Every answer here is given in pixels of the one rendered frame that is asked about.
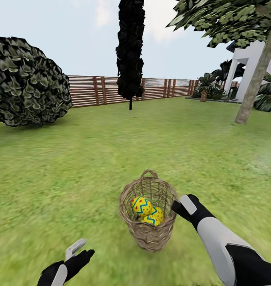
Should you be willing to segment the wicker basket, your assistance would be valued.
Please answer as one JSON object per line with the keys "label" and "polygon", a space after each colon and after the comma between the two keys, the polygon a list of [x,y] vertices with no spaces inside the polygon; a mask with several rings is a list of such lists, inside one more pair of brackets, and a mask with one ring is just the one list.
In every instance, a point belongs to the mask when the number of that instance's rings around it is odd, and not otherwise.
{"label": "wicker basket", "polygon": [[[153,177],[144,177],[144,174],[148,172],[150,172]],[[142,184],[143,181],[156,182],[158,187],[163,184],[165,186],[164,196],[168,199],[170,198],[168,195],[170,190],[172,194],[170,205],[172,205],[174,201],[179,202],[179,197],[175,189],[169,183],[160,179],[157,176],[157,173],[150,169],[144,171],[140,178],[128,183],[121,192],[120,201],[118,203],[118,210],[121,218],[125,221],[131,236],[138,246],[143,251],[153,253],[155,251],[162,251],[166,247],[168,241],[171,239],[173,224],[175,223],[177,213],[172,209],[169,209],[168,216],[166,216],[166,213],[164,213],[164,222],[154,225],[150,222],[139,221],[140,217],[138,215],[134,215],[132,217],[129,213],[129,211],[133,211],[132,204],[130,204],[129,210],[126,209],[126,211],[124,211],[125,203],[123,201],[130,197],[129,192],[131,188],[137,185],[139,182]],[[158,190],[157,198],[160,199],[161,197],[163,197],[163,194]]]}

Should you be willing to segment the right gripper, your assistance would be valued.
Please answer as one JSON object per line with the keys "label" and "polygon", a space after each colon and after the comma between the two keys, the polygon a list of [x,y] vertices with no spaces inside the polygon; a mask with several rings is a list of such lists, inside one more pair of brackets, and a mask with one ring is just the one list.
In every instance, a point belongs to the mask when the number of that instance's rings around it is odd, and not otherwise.
{"label": "right gripper", "polygon": [[174,212],[176,212],[177,214],[179,214],[181,217],[185,218],[186,220],[190,221],[190,219],[188,218],[187,215],[183,214],[180,211],[180,203],[177,201],[174,201],[173,204],[170,206],[170,209],[172,209]]}

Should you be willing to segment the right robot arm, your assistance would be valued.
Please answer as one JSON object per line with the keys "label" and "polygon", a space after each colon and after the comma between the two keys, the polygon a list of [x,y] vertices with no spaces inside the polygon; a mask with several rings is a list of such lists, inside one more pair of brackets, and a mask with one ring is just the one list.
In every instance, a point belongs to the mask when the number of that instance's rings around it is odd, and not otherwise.
{"label": "right robot arm", "polygon": [[198,198],[184,194],[170,209],[193,224],[225,286],[271,286],[271,263],[215,218]]}

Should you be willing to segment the easter egg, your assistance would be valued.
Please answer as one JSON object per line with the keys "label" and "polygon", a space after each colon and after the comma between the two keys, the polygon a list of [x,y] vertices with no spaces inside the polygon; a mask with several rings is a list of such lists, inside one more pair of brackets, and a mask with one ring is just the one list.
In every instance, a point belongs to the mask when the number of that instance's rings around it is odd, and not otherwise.
{"label": "easter egg", "polygon": [[162,210],[161,207],[153,205],[150,215],[157,217],[157,219],[159,219],[160,223],[162,223],[162,222],[164,222],[164,213],[165,212]]}
{"label": "easter egg", "polygon": [[146,197],[134,197],[131,201],[133,206],[133,211],[140,218],[145,218],[145,216],[150,215],[152,211],[152,202]]}
{"label": "easter egg", "polygon": [[157,219],[157,217],[153,216],[153,215],[147,215],[145,216],[145,218],[142,218],[141,222],[150,222],[154,225],[158,225],[160,224],[159,219]]}

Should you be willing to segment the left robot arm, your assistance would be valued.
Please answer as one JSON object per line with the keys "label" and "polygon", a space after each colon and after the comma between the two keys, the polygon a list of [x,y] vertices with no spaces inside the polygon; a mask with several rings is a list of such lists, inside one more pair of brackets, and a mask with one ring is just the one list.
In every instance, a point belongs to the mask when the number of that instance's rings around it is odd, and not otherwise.
{"label": "left robot arm", "polygon": [[59,261],[48,266],[41,274],[37,286],[64,286],[64,283],[73,278],[84,266],[86,266],[94,250],[82,251],[75,254],[80,248],[86,245],[85,238],[77,240],[66,249],[66,262]]}

